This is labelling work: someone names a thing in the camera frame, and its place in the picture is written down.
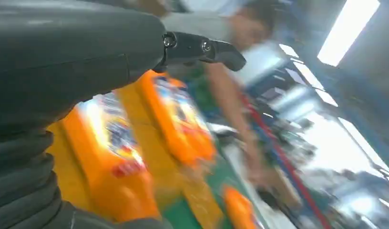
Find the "robotic arm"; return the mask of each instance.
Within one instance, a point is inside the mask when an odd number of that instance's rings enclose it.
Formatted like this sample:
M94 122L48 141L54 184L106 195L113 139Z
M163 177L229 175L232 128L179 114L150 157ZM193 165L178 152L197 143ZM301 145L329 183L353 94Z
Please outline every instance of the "robotic arm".
M0 0L0 228L135 228L61 202L44 130L80 101L196 60L234 71L245 64L229 43L166 32L150 14L77 0ZM156 228L144 224L138 228Z

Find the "orange detergent bottle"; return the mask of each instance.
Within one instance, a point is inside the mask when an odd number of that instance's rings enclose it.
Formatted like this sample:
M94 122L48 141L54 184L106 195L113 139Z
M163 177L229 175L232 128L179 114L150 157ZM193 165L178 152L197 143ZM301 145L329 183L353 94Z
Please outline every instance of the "orange detergent bottle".
M224 202L235 229L257 229L251 202L231 186L224 187Z
M213 137L200 111L187 92L186 84L176 79L170 81L174 86L174 95L177 104L180 106L179 109L183 112L181 118L188 125L188 131L184 132L186 138L194 146L199 157L203 160L212 161L216 153Z
M114 93L78 104L62 124L101 212L118 222L160 217L152 177Z
M171 154L184 165L190 168L196 167L199 157L194 145L185 135L185 132L190 131L191 126L182 118L184 113L174 99L174 87L170 83L169 76L165 73L147 71L139 83L171 149Z

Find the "person's hand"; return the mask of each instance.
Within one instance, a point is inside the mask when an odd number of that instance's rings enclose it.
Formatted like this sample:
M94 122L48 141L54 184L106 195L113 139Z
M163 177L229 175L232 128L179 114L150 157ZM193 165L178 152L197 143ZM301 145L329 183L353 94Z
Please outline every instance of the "person's hand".
M269 189L267 164L263 158L263 149L259 147L258 141L249 139L243 143L242 148L249 181L255 187Z

